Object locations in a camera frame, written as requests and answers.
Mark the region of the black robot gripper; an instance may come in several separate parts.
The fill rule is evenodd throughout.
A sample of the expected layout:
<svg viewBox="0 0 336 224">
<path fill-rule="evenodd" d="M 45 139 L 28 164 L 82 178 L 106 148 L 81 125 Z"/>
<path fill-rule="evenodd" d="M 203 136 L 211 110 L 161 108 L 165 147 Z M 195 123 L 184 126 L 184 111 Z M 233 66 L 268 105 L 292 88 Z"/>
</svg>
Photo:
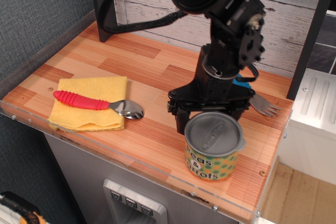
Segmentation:
<svg viewBox="0 0 336 224">
<path fill-rule="evenodd" d="M 215 44 L 201 48 L 194 79 L 169 92 L 167 109 L 175 116 L 178 133 L 185 134 L 191 112 L 219 111 L 238 121 L 249 109 L 255 91 L 234 84 L 249 81 L 238 76 L 237 62 L 232 49 Z"/>
</svg>

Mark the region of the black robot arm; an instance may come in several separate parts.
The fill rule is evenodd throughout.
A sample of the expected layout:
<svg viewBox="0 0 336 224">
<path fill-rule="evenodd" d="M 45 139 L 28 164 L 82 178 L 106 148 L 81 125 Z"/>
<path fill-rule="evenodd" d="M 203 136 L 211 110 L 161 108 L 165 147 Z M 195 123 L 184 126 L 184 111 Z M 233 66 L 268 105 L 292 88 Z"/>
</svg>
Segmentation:
<svg viewBox="0 0 336 224">
<path fill-rule="evenodd" d="M 172 0 L 185 14 L 203 14 L 211 21 L 211 42 L 199 53 L 194 79 L 171 90 L 168 111 L 180 134 L 192 112 L 219 111 L 239 119 L 255 92 L 240 86 L 258 77 L 254 62 L 264 52 L 260 0 Z"/>
</svg>

